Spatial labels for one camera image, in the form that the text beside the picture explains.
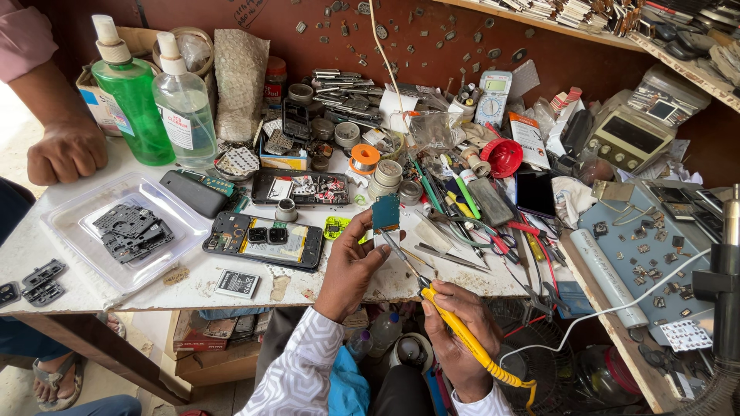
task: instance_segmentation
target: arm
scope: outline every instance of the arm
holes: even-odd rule
[[[51,25],[33,7],[0,0],[0,80],[44,126],[28,150],[28,178],[37,185],[74,182],[108,162],[105,136],[51,61]]]
[[[435,280],[439,292],[434,301],[444,310],[454,312],[495,359],[501,349],[503,333],[491,311],[477,295],[462,287]],[[452,382],[452,403],[459,416],[513,416],[511,406],[495,384],[494,378],[480,365],[457,336],[447,332],[445,323],[430,301],[423,301],[424,328],[434,347],[444,373]]]
[[[329,374],[344,338],[342,321],[357,310],[373,273],[391,254],[386,245],[357,243],[371,228],[368,209],[334,241],[316,304],[306,310],[285,351],[270,364],[238,416],[329,413]]]

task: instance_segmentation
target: floor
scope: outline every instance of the floor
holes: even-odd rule
[[[0,176],[31,189],[36,197],[41,196],[46,187],[37,187],[28,181],[26,151],[41,140],[43,132],[41,124],[16,94],[7,85],[0,83],[0,155],[4,158],[0,164]],[[140,315],[137,317],[140,319],[135,320],[134,315],[152,313],[155,312],[132,312],[119,316],[127,325],[127,340],[145,355],[154,358],[150,355],[151,340],[156,340],[156,343],[166,342],[161,330],[154,334],[150,332],[147,336],[132,325],[133,321],[140,323],[152,319],[152,315],[146,315],[146,319]],[[31,416],[39,412],[33,397],[33,380],[33,372],[30,370],[11,366],[0,369],[0,402],[6,403],[0,406],[0,416]],[[189,409],[203,409],[211,416],[233,416],[246,404],[253,390],[254,379],[195,388],[192,390],[191,404],[175,408],[88,361],[85,364],[82,394],[77,404],[124,394],[135,396],[142,402],[143,416],[177,416]]]

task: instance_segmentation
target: pink sleeve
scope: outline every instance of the pink sleeve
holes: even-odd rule
[[[0,0],[0,81],[5,84],[51,59],[51,23],[35,7]]]

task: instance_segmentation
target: white table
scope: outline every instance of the white table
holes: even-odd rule
[[[58,277],[58,282],[67,290],[59,299],[51,304],[35,308],[25,299],[12,303],[0,309],[0,315],[13,315],[21,321],[37,328],[82,355],[98,362],[122,377],[137,383],[150,392],[162,397],[170,403],[180,404],[186,400],[178,397],[166,387],[166,380],[160,379],[158,367],[146,359],[138,350],[118,337],[111,337],[111,331],[105,325],[89,315],[88,312],[102,312],[104,299],[96,293],[90,281],[100,281],[86,263],[71,250],[54,244],[49,233],[44,231],[39,217],[42,213],[57,207],[59,204],[74,198],[83,192],[104,185],[128,172],[142,171],[158,180],[170,169],[177,169],[173,165],[165,167],[146,167],[139,164],[132,156],[125,142],[120,138],[110,139],[108,166],[98,171],[94,176],[82,178],[74,184],[57,184],[49,187],[30,210],[26,218],[18,225],[13,234],[0,247],[0,276],[2,281],[20,282],[23,277],[33,271],[35,267],[46,264],[51,258],[57,258],[68,265],[68,270]],[[335,153],[331,158],[330,171],[344,172],[347,167],[346,157]],[[355,193],[365,194],[364,189],[351,187],[351,196]],[[366,209],[368,205],[360,207],[356,204],[347,207],[304,207],[299,209],[298,223],[323,227],[326,217],[338,215],[351,218]],[[401,215],[401,228],[411,230],[419,221],[413,209],[420,209],[420,205],[409,207],[405,215]],[[246,213],[270,218],[274,209],[257,208],[250,206]],[[414,252],[413,246],[419,242],[416,235],[409,232],[402,246]],[[481,264],[469,246],[457,245],[458,252],[451,250],[451,254],[458,255],[469,261]],[[332,244],[325,245],[325,255],[331,252]],[[534,264],[528,250],[518,250],[521,256],[529,258],[529,264]],[[425,261],[433,265],[437,271],[415,263],[420,272],[429,277],[437,276],[463,286],[478,295],[492,298],[525,297],[526,292],[520,287],[504,264],[490,250],[484,250],[486,260],[491,266],[489,274],[453,264],[439,258],[433,258],[423,253],[417,253]],[[288,271],[290,282],[286,287],[285,295],[277,300],[271,300],[272,279],[275,274],[269,267],[222,255],[205,253],[199,246],[188,252],[179,261],[179,267],[187,268],[187,278],[176,284],[165,285],[162,278],[157,278],[135,294],[114,305],[113,311],[148,311],[167,309],[209,309],[235,308],[251,306],[288,306],[312,304],[321,288],[323,272],[308,274],[305,272]],[[525,270],[521,266],[509,265],[517,278],[527,283]],[[263,278],[255,296],[251,300],[234,298],[213,292],[216,281],[222,269],[233,269],[253,272]],[[419,289],[415,279],[407,276],[406,267],[398,257],[392,255],[386,264],[373,276],[363,302],[400,302],[418,300]],[[541,268],[543,278],[549,279],[549,272]]]

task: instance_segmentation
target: foot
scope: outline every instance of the foot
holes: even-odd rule
[[[115,319],[113,314],[108,314],[108,322],[105,323],[108,328],[111,328],[115,333],[118,333],[118,319]]]
[[[53,360],[39,362],[38,368],[47,373],[54,374],[62,363],[72,354],[73,353],[70,352],[69,354],[62,355]],[[67,373],[64,374],[61,381],[57,383],[59,385],[59,390],[56,391],[53,391],[51,386],[36,378],[33,381],[33,391],[36,397],[40,398],[44,402],[55,402],[58,399],[66,399],[72,396],[75,392],[75,367],[76,364],[73,364]]]

